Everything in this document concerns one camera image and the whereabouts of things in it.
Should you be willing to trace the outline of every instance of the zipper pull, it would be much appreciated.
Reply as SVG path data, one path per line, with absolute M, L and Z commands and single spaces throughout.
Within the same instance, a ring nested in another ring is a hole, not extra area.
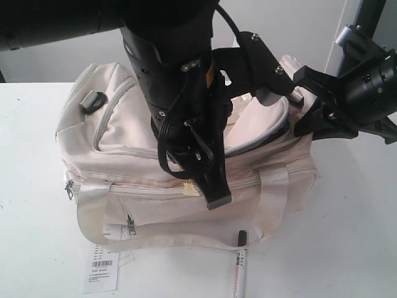
M 127 215 L 127 229 L 130 235 L 136 235 L 135 223 L 134 220 L 131 219 L 129 214 Z
M 73 198 L 72 186 L 73 180 L 69 180 L 68 182 L 66 182 L 65 191 L 68 193 L 69 200 L 72 200 Z

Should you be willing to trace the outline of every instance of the white bag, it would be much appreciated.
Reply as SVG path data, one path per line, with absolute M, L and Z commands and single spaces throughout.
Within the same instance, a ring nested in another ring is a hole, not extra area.
M 289 56 L 281 64 L 290 76 L 300 67 Z M 108 101 L 86 115 L 79 105 L 91 91 L 105 93 Z M 130 71 L 118 63 L 88 67 L 74 84 L 56 130 L 66 189 L 76 199 L 84 236 L 111 251 L 179 245 L 233 250 L 239 230 L 247 230 L 247 246 L 269 237 L 286 205 L 301 209 L 318 178 L 311 135 L 296 138 L 292 132 L 315 96 L 301 88 L 295 92 L 305 97 L 302 110 L 284 97 L 270 107 L 247 96 L 233 99 L 225 130 L 232 202 L 208 210 L 198 188 L 160 168 L 150 113 Z M 253 148 L 288 123 L 287 133 Z M 110 240 L 103 224 L 128 225 L 132 237 Z

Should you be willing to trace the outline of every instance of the bag handle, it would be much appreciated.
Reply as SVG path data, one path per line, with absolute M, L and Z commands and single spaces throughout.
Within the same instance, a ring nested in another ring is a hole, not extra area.
M 267 238 L 279 225 L 283 210 L 288 199 L 288 170 L 285 165 L 267 166 L 259 170 L 262 181 L 261 199 L 258 210 L 265 216 L 255 217 L 256 225 L 262 228 L 259 239 L 251 242 L 245 248 Z M 78 224 L 83 235 L 95 244 L 109 251 L 137 250 L 140 248 L 168 246 L 207 246 L 223 250 L 241 249 L 229 246 L 212 238 L 178 233 L 172 235 L 155 235 L 128 240 L 113 240 L 104 237 L 103 224 L 112 182 L 85 179 L 81 185 L 77 201 Z

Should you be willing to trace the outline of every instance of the tag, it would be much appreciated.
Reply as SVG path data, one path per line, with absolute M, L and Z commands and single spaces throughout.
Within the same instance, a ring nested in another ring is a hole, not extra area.
M 123 226 L 122 227 L 122 240 L 128 240 L 131 239 L 130 233 L 128 232 L 128 227 Z M 120 253 L 120 257 L 118 258 L 118 266 L 122 267 L 130 262 L 135 260 L 135 257 L 132 253 L 132 251 L 122 251 Z
M 106 238 L 119 240 L 121 231 L 121 225 L 104 225 Z M 118 258 L 119 253 L 111 253 L 99 245 L 89 244 L 83 294 L 117 289 Z
M 201 196 L 200 192 L 197 190 L 192 180 L 187 180 L 186 182 L 184 182 L 183 194 L 186 196 L 193 196 L 193 197 Z

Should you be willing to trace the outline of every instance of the marker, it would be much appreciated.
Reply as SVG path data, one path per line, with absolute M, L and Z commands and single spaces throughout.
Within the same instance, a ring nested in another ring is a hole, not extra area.
M 247 231 L 238 232 L 238 246 L 247 245 Z M 244 297 L 247 250 L 238 250 L 236 254 L 236 271 L 234 273 L 233 298 Z

